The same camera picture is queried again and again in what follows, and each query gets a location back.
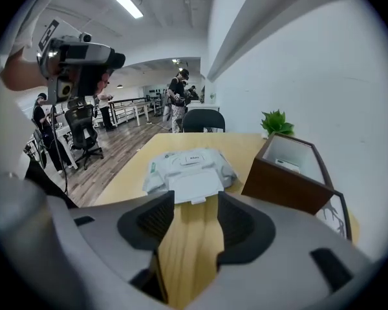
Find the potted plant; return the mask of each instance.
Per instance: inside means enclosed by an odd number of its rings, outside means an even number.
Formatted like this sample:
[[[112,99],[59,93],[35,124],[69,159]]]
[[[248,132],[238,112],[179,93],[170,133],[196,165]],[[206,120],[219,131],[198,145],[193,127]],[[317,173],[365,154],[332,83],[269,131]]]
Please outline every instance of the potted plant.
[[[286,122],[285,112],[280,113],[280,110],[271,111],[270,113],[262,112],[265,119],[261,120],[261,126],[263,128],[262,138],[267,138],[271,133],[278,132],[293,136],[294,125]]]

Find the video camera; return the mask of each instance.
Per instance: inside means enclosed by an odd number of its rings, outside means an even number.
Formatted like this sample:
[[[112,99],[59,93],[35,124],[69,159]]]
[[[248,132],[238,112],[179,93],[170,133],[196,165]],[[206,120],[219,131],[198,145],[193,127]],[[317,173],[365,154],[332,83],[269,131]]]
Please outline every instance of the video camera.
[[[48,79],[49,104],[93,96],[103,74],[111,75],[123,67],[123,54],[103,44],[91,43],[91,39],[90,34],[76,30],[59,18],[47,27],[38,45],[38,63],[41,73]],[[60,72],[52,75],[48,63],[55,56],[59,57]]]

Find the patterned pants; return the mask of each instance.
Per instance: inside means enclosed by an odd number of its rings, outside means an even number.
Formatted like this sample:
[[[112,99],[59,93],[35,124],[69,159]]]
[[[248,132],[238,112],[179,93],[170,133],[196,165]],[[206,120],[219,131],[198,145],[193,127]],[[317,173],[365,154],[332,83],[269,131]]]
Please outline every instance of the patterned pants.
[[[182,123],[182,118],[184,117],[184,114],[186,112],[186,108],[185,107],[177,107],[174,105],[171,105],[171,108],[173,110],[173,117],[172,117],[172,124],[171,124],[172,129],[173,129],[173,133],[182,132],[182,130],[180,130],[179,124]]]

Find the wooden box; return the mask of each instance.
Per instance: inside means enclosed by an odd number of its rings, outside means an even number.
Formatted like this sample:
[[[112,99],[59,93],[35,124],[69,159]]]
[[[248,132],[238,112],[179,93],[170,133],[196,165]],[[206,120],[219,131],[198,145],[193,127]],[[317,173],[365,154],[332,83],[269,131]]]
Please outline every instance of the wooden box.
[[[298,167],[299,172],[276,160]],[[315,215],[334,188],[313,144],[273,133],[254,158],[242,194]]]

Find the wooden floor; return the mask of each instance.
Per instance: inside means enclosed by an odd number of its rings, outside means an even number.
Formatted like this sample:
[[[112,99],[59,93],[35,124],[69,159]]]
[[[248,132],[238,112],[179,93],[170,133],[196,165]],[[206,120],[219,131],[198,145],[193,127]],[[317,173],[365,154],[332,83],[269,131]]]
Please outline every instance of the wooden floor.
[[[153,117],[151,113],[149,121],[152,124],[147,124],[146,117],[141,116],[141,126],[132,120],[120,124],[114,131],[96,129],[104,159],[97,156],[91,157],[86,171],[82,167],[82,162],[78,164],[78,170],[66,168],[68,195],[78,207],[92,205],[138,149],[141,149],[155,134],[169,132],[171,122],[162,122],[162,116]],[[47,161],[45,172],[56,185],[65,190],[65,178],[58,174],[50,159]]]

